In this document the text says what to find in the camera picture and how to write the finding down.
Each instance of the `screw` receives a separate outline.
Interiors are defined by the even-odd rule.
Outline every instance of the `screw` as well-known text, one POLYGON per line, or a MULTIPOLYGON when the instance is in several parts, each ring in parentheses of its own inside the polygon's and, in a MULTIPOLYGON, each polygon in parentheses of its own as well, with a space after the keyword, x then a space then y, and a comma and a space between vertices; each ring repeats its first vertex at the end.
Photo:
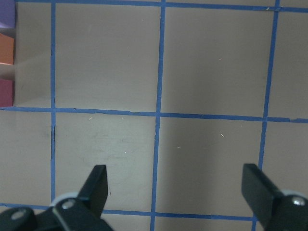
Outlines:
POLYGON ((26 214, 25 209, 19 209, 17 212, 14 212, 11 216, 12 220, 17 220, 19 218, 22 218, 26 214))
POLYGON ((75 200, 74 199, 68 199, 66 202, 64 202, 62 204, 62 208, 63 209, 69 209, 71 207, 73 207, 75 204, 75 200))
POLYGON ((299 196, 292 197, 292 202, 294 205, 299 205, 299 206, 304 206, 306 204, 305 199, 299 196))

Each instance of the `colored cube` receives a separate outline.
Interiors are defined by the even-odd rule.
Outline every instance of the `colored cube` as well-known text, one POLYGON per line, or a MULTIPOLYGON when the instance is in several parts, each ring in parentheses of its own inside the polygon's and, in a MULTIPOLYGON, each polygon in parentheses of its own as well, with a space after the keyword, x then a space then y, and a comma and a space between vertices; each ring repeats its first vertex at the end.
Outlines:
POLYGON ((14 0, 0 0, 0 28, 15 28, 14 0))
POLYGON ((0 79, 0 107, 13 106, 13 81, 0 79))
POLYGON ((0 64, 13 65, 14 39, 0 34, 0 64))

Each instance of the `grid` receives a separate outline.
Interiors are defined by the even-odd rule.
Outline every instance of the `grid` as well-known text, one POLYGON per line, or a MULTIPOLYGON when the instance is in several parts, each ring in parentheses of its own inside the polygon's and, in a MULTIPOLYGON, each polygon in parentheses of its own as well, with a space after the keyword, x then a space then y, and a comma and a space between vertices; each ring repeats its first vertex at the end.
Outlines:
MULTIPOLYGON (((1 108, 5 111, 19 112, 46 112, 51 113, 51 200, 55 198, 55 127, 56 113, 100 113, 107 115, 125 115, 125 116, 150 116, 155 117, 155 141, 154 141, 154 165, 153 165, 153 182, 152 182, 152 206, 150 212, 141 211, 122 211, 122 210, 105 210, 107 214, 119 215, 138 215, 149 216, 151 218, 150 230, 154 231, 156 217, 168 218, 200 218, 200 219, 225 219, 251 221, 252 231, 256 230, 257 219, 255 217, 237 217, 223 215, 199 215, 199 214, 174 214, 174 213, 159 213, 156 212, 156 185, 157 185, 157 168, 158 168, 158 150, 159 150, 159 132, 160 119, 162 117, 171 118, 197 118, 197 119, 219 119, 219 120, 242 120, 242 121, 259 121, 262 122, 261 142, 259 151, 258 166, 263 167, 263 156, 266 141, 266 131, 268 122, 288 122, 288 123, 308 123, 308 118, 290 119, 286 117, 270 117, 269 99, 272 79, 272 69, 274 62, 275 43, 279 12, 295 12, 308 13, 308 8, 281 7, 280 0, 275 1, 274 6, 243 6, 243 5, 221 5, 221 4, 197 4, 197 3, 172 3, 162 0, 161 2, 145 2, 145 1, 124 1, 124 0, 17 0, 17 2, 46 2, 51 3, 51 107, 36 108, 36 107, 7 107, 1 108), (80 4, 106 4, 106 5, 132 5, 132 6, 154 6, 160 7, 160 38, 159 38, 159 61, 158 61, 158 82, 157 82, 157 101, 155 112, 130 112, 121 110, 104 110, 104 109, 76 109, 76 108, 58 108, 56 107, 56 90, 55 90, 55 31, 56 31, 56 4, 57 3, 80 3, 80 4), (165 34, 165 14, 167 7, 177 8, 204 8, 204 9, 230 9, 243 11, 273 11, 273 22, 271 32, 270 55, 268 64, 268 75, 266 83, 266 94, 264 99, 264 111, 262 117, 257 116, 242 116, 242 115, 202 115, 202 114, 185 114, 185 113, 166 113, 161 112, 162 87, 163 87, 163 65, 164 65, 164 34, 165 34)), ((7 207, 21 206, 19 204, 0 205, 7 207)), ((30 205, 33 209, 46 209, 46 206, 30 205)))

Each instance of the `purple block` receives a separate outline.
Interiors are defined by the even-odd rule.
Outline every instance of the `purple block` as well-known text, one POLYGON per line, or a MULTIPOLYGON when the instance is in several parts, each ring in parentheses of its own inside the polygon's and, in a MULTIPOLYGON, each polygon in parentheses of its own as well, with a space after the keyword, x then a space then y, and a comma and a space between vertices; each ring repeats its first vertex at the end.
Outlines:
POLYGON ((0 0, 0 28, 15 28, 14 0, 0 0))

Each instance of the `silver screw head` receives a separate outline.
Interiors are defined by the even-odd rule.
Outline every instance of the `silver screw head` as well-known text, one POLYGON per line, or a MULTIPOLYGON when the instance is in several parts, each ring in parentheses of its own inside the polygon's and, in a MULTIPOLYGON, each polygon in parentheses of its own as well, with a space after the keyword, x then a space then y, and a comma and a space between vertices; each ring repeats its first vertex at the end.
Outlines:
POLYGON ((66 202, 64 202, 62 204, 62 208, 63 209, 69 209, 71 207, 73 207, 75 204, 75 200, 74 199, 68 199, 66 202))
POLYGON ((19 209, 17 212, 14 212, 11 216, 12 220, 17 220, 19 218, 22 218, 26 214, 25 209, 19 209))
POLYGON ((306 204, 305 199, 300 196, 292 197, 292 202, 294 205, 298 205, 298 206, 304 206, 306 204))

